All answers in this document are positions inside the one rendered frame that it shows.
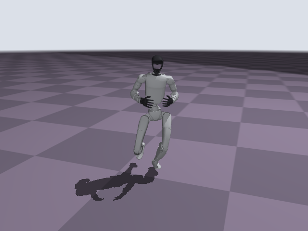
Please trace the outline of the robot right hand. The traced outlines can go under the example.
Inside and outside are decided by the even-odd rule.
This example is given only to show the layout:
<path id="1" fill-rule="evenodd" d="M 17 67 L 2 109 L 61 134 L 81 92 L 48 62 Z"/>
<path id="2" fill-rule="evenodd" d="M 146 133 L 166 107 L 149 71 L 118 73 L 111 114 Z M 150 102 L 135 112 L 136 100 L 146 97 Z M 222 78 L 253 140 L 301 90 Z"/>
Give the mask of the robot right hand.
<path id="1" fill-rule="evenodd" d="M 148 101 L 153 101 L 153 100 L 149 100 L 147 98 L 150 98 L 150 96 L 147 96 L 145 98 L 141 98 L 140 99 L 140 103 L 143 104 L 144 106 L 148 107 L 148 108 L 152 108 L 152 107 L 149 107 L 149 106 L 153 106 L 151 104 L 148 104 L 148 103 L 152 103 L 152 102 L 148 102 Z M 149 106 L 148 106 L 149 105 Z"/>

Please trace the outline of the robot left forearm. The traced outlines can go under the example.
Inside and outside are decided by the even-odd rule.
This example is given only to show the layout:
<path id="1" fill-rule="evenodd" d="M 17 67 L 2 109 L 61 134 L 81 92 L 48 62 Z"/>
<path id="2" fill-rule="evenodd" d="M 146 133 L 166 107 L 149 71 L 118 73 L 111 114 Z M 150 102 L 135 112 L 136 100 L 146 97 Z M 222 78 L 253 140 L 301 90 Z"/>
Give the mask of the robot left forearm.
<path id="1" fill-rule="evenodd" d="M 179 94 L 178 94 L 178 93 L 176 93 L 176 95 L 172 95 L 170 98 L 172 98 L 172 99 L 173 99 L 173 103 L 174 103 L 175 101 L 177 101 L 177 100 L 178 100 L 178 97 L 179 97 Z"/>

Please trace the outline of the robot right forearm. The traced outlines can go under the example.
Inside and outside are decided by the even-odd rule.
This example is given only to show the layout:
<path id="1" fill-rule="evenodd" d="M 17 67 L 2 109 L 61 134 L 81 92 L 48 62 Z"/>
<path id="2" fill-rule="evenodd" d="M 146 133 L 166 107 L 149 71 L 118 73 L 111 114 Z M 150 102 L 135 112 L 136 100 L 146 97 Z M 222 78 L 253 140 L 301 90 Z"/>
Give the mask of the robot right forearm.
<path id="1" fill-rule="evenodd" d="M 134 93 L 133 91 L 131 91 L 130 92 L 130 96 L 132 97 L 133 100 L 135 100 L 136 102 L 140 103 L 141 97 L 137 93 Z"/>

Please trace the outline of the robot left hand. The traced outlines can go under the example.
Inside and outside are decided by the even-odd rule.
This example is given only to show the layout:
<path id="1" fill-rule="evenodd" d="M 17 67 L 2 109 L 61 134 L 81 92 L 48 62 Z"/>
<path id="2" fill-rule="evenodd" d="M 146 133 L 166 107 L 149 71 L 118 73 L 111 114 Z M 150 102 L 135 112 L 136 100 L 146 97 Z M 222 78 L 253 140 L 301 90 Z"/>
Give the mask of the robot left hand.
<path id="1" fill-rule="evenodd" d="M 169 99 L 163 98 L 163 99 L 167 100 L 167 101 L 163 101 L 163 102 L 166 102 L 166 103 L 162 103 L 162 104 L 166 104 L 166 105 L 163 105 L 163 107 L 168 107 L 168 106 L 170 106 L 173 103 L 173 99 L 170 98 L 170 96 L 168 96 L 168 95 L 167 95 L 167 97 Z"/>

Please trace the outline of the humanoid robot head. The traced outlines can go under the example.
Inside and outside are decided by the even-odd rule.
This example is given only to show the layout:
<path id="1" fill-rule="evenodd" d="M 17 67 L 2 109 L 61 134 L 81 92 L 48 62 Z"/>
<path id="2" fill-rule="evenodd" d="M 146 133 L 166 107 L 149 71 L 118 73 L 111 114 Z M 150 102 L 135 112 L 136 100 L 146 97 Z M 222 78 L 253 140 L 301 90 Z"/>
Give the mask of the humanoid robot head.
<path id="1" fill-rule="evenodd" d="M 164 63 L 163 58 L 160 55 L 153 56 L 153 58 L 152 58 L 152 67 L 153 67 L 153 70 L 154 70 L 153 72 L 155 74 L 152 74 L 152 75 L 154 75 L 154 76 L 160 76 L 161 75 L 159 73 L 160 73 L 160 70 L 163 67 L 163 63 Z M 160 69 L 155 69 L 154 68 L 154 64 L 161 64 L 161 68 Z"/>

